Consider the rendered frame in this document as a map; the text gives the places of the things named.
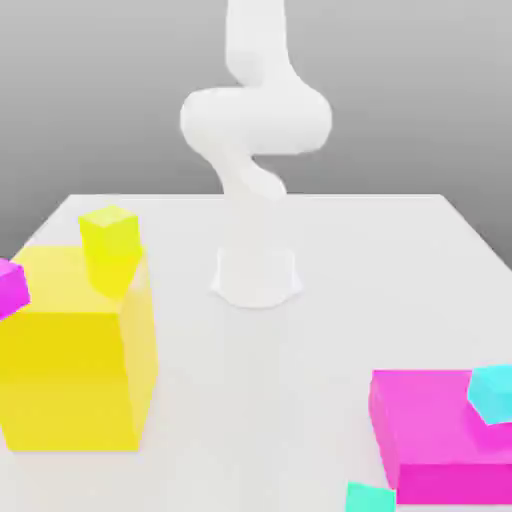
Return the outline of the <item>small yellow cube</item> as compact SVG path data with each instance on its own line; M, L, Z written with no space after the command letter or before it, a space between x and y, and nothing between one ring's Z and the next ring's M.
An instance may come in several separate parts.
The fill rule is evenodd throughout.
M81 215L79 228L93 286L119 300L128 290L143 254L138 217L109 205Z

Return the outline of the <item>small magenta cube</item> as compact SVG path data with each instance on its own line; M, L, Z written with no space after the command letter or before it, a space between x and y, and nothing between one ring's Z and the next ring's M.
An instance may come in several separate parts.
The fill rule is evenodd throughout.
M0 258L0 321L30 303L22 265Z

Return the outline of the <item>small turquoise cube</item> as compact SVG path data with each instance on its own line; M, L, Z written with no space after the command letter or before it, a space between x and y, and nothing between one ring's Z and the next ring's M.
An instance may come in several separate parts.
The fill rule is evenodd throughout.
M387 488L349 482L344 512L396 512L396 493Z

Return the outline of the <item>small cyan cube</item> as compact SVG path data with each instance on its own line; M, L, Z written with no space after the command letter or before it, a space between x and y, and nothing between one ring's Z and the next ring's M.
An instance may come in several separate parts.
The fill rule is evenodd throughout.
M474 368L467 399L486 425L512 423L512 364Z

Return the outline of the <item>large yellow box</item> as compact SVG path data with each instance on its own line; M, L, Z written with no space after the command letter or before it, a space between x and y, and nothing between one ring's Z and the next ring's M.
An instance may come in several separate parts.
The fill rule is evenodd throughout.
M147 256L106 266L73 245L14 258L30 303L0 321L0 427L12 451L138 450L158 358Z

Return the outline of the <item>large magenta box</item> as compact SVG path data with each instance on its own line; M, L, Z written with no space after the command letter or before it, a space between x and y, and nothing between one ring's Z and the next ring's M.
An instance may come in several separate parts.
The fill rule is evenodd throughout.
M486 424L467 370L375 370L368 410L400 505L512 505L512 423Z

